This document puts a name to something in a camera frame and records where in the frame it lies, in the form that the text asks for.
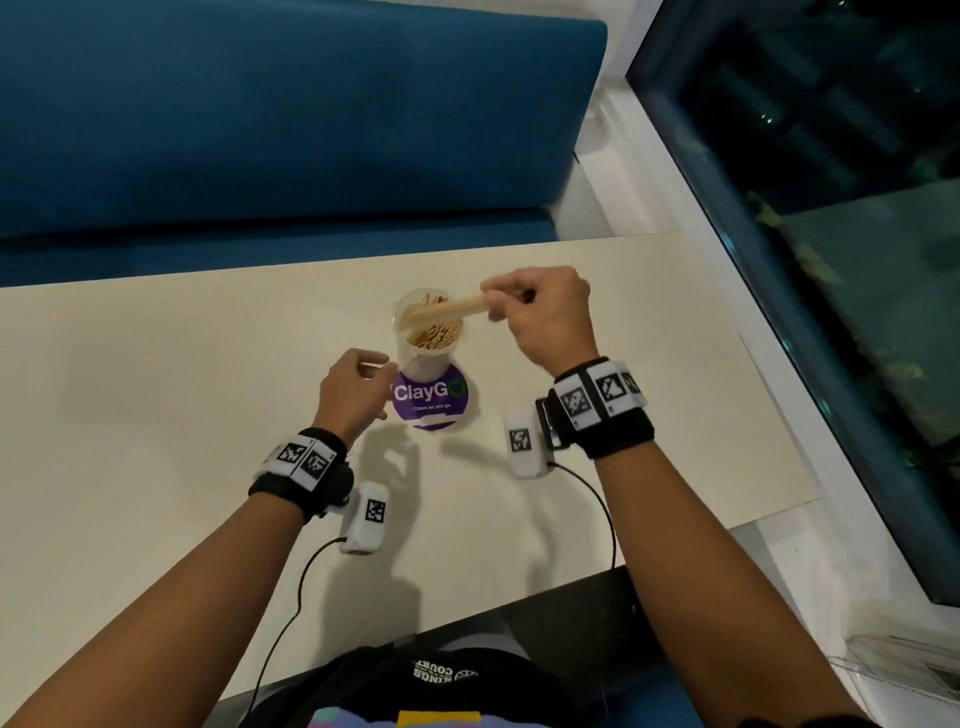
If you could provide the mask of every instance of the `table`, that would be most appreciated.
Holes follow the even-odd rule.
[[[658,441],[727,527],[816,497],[788,430],[682,233],[336,260],[0,290],[0,720],[243,500],[256,466],[309,424],[346,348],[392,352],[407,291],[475,291],[524,265],[574,265],[601,351],[650,401]],[[603,513],[565,473],[516,481],[501,417],[550,384],[505,325],[467,322],[465,418],[396,415],[353,449],[392,491],[373,556],[325,553],[265,682],[361,643],[476,614],[609,565]],[[587,459],[560,461],[596,482]],[[296,605],[304,531],[225,695],[252,687]]]

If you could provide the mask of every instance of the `forearm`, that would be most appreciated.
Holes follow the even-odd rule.
[[[200,726],[302,527],[296,505],[248,498],[47,680],[7,728]]]
[[[657,445],[596,467],[644,612],[708,725],[857,712],[816,643]]]

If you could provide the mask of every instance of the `cable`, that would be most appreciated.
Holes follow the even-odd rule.
[[[561,465],[560,463],[550,463],[549,465],[553,468],[560,468],[562,471],[566,471],[571,475],[573,475],[575,478],[577,478],[577,480],[579,480],[581,483],[583,483],[588,488],[590,488],[590,492],[593,493],[593,497],[595,497],[597,499],[597,502],[600,503],[600,507],[603,508],[603,515],[607,517],[607,524],[610,526],[610,538],[611,538],[611,541],[613,541],[613,559],[611,560],[610,568],[615,569],[616,568],[616,533],[613,531],[613,519],[610,517],[610,511],[607,509],[607,504],[603,501],[603,499],[600,497],[600,494],[596,492],[596,489],[592,485],[587,483],[581,476],[576,474],[566,465]]]
[[[318,548],[313,552],[313,556],[309,558],[306,562],[306,566],[303,567],[303,571],[300,573],[300,583],[297,585],[297,612],[290,617],[290,621],[283,625],[283,629],[280,630],[280,634],[276,636],[274,640],[274,646],[270,648],[270,652],[267,653],[267,659],[263,661],[263,668],[260,670],[260,676],[256,678],[256,686],[253,688],[253,697],[250,699],[250,707],[247,708],[247,715],[244,717],[244,720],[250,717],[250,713],[253,712],[253,706],[256,704],[256,694],[260,692],[260,683],[263,681],[263,674],[267,671],[267,665],[270,663],[270,658],[274,656],[274,650],[276,646],[280,644],[280,640],[283,638],[284,633],[294,623],[294,619],[300,616],[300,612],[303,610],[303,580],[306,578],[306,573],[310,570],[310,565],[313,564],[314,560],[320,556],[325,548],[328,546],[333,546],[334,544],[342,544],[346,541],[346,538],[333,539],[332,541],[327,541],[323,546]]]

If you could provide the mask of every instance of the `clear plastic container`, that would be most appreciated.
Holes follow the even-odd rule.
[[[415,291],[410,291],[394,306],[396,363],[400,365],[400,372],[408,379],[423,382],[435,381],[444,375],[447,367],[450,366],[450,357],[453,355],[453,350],[457,348],[457,344],[460,342],[460,337],[457,337],[456,341],[443,349],[421,349],[407,341],[407,337],[413,331],[412,329],[408,328],[404,331],[397,329],[396,322],[399,321],[403,309],[411,303],[423,303],[423,297],[428,293],[431,298],[444,296],[450,299],[450,295],[440,288],[418,288]]]

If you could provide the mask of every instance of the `black wrist strap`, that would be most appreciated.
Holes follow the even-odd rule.
[[[276,446],[257,471],[248,495],[269,493],[300,507],[305,521],[343,505],[353,488],[347,446],[332,432],[308,427]]]
[[[545,407],[561,442],[595,460],[654,439],[645,404],[626,367],[601,356],[558,376]]]

